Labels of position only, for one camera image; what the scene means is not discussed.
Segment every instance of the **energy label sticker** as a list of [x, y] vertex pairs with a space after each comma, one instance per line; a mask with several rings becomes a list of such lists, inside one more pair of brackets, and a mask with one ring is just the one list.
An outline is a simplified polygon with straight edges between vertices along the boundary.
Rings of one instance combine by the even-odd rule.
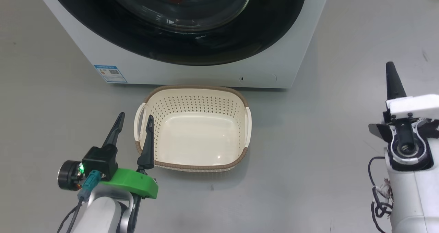
[[95, 65], [94, 67], [108, 83], [127, 83], [116, 66]]

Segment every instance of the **washing machine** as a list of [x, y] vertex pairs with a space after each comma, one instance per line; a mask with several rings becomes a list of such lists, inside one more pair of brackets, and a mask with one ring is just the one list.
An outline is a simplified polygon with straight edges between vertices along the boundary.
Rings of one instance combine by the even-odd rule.
[[326, 0], [43, 0], [107, 83], [291, 88]]

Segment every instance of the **green led light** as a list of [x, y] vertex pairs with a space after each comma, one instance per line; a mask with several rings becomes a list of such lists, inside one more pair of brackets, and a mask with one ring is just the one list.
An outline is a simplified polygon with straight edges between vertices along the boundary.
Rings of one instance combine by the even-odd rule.
[[84, 165], [82, 163], [80, 164], [80, 172], [81, 172], [81, 174], [84, 173]]

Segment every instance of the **wire bundle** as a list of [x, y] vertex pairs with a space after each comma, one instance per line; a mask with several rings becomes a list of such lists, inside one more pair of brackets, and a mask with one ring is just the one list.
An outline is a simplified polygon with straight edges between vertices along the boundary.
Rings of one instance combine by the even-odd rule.
[[64, 223], [67, 221], [67, 219], [69, 218], [69, 216], [73, 213], [73, 217], [72, 217], [72, 221], [70, 222], [69, 228], [67, 228], [66, 233], [70, 233], [72, 231], [73, 225], [75, 224], [76, 221], [76, 217], [78, 216], [78, 212], [80, 211], [80, 208], [82, 206], [82, 202], [83, 199], [80, 199], [78, 202], [78, 205], [75, 206], [68, 214], [67, 216], [63, 219], [63, 221], [61, 222], [61, 225], [58, 228], [57, 233], [60, 233]]
[[381, 195], [383, 195], [383, 194], [377, 191], [377, 186], [375, 185], [375, 182], [373, 181], [373, 178], [372, 178], [372, 174], [371, 174], [371, 172], [370, 172], [370, 165], [372, 164], [372, 161], [375, 160], [375, 159], [384, 159], [384, 157], [380, 157], [380, 156], [378, 156], [378, 157], [373, 157], [373, 158], [371, 158], [370, 161], [369, 161], [369, 164], [368, 164], [368, 166], [367, 166], [367, 171], [368, 171], [368, 173], [369, 173], [369, 179], [370, 179], [370, 182], [371, 182], [372, 185], [373, 185], [373, 188], [372, 188], [372, 194], [373, 194], [373, 198], [374, 198], [374, 201], [370, 204], [370, 211], [371, 211], [371, 213], [372, 213], [372, 220], [373, 220], [373, 223], [374, 223], [375, 226], [377, 227], [378, 231], [381, 232], [381, 233], [385, 233], [384, 230], [382, 230], [382, 229], [379, 227], [376, 218], [382, 218], [382, 217], [383, 217], [384, 215], [386, 215], [386, 214], [389, 215], [389, 216], [390, 216], [390, 214], [392, 214], [392, 209], [393, 209], [393, 195], [392, 195], [392, 188], [391, 188], [390, 185], [388, 184], [389, 189], [387, 189], [387, 194], [390, 195], [390, 197], [391, 197], [391, 199], [392, 199], [392, 204], [389, 204], [389, 203], [385, 203], [385, 202], [381, 202], [381, 201], [380, 201], [380, 199], [379, 199], [379, 197], [378, 197], [378, 193], [381, 194]]

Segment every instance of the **black cable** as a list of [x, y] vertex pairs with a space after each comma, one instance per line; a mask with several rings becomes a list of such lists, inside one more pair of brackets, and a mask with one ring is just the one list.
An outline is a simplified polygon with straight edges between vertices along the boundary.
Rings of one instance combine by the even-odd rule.
[[76, 207], [74, 207], [68, 214], [67, 216], [62, 220], [61, 224], [59, 225], [58, 231], [57, 233], [60, 233], [64, 223], [67, 221], [67, 219], [69, 218], [70, 214], [72, 214], [74, 211], [76, 210]]
[[374, 205], [375, 205], [374, 201], [372, 202], [372, 204], [370, 204], [370, 212], [372, 213], [372, 220], [373, 220], [373, 223], [375, 224], [375, 227], [377, 228], [377, 230], [381, 233], [385, 233], [384, 230], [382, 230], [379, 227], [376, 218], [382, 218], [384, 216], [384, 214], [389, 214], [389, 215], [392, 214], [392, 211], [388, 211], [387, 208], [393, 209], [393, 204], [390, 205], [389, 203], [381, 202], [378, 198], [376, 185], [375, 185], [375, 182], [373, 181], [372, 173], [370, 171], [370, 166], [372, 165], [372, 161], [375, 159], [384, 159], [384, 157], [381, 157], [381, 156], [373, 157], [370, 159], [369, 164], [367, 165], [367, 172], [369, 174], [369, 179], [373, 185], [373, 188], [372, 188], [373, 198], [375, 199], [375, 202], [377, 203], [377, 206], [375, 208], [374, 208]]
[[73, 214], [72, 221], [70, 222], [69, 228], [67, 228], [66, 233], [70, 233], [72, 231], [73, 225], [75, 224], [76, 217], [78, 216], [78, 212], [80, 212], [80, 208], [81, 208], [83, 200], [84, 200], [84, 198], [81, 198], [78, 201], [78, 205], [75, 208], [75, 213]]
[[374, 183], [374, 181], [372, 179], [372, 174], [370, 172], [370, 165], [372, 164], [372, 161], [375, 160], [375, 159], [384, 159], [384, 157], [378, 156], [378, 157], [371, 158], [370, 161], [369, 161], [369, 164], [367, 166], [367, 171], [369, 172], [369, 179], [370, 179], [370, 182], [372, 183], [373, 186], [375, 186], [375, 183]]
[[373, 223], [375, 224], [375, 227], [377, 227], [377, 230], [378, 230], [379, 232], [381, 232], [381, 233], [385, 233], [385, 231], [382, 230], [382, 229], [380, 228], [380, 226], [378, 225], [377, 219], [375, 218], [375, 213], [373, 213], [373, 205], [374, 205], [374, 204], [375, 204], [375, 202], [372, 202], [372, 204], [370, 204], [370, 211], [372, 212], [372, 220], [373, 220]]

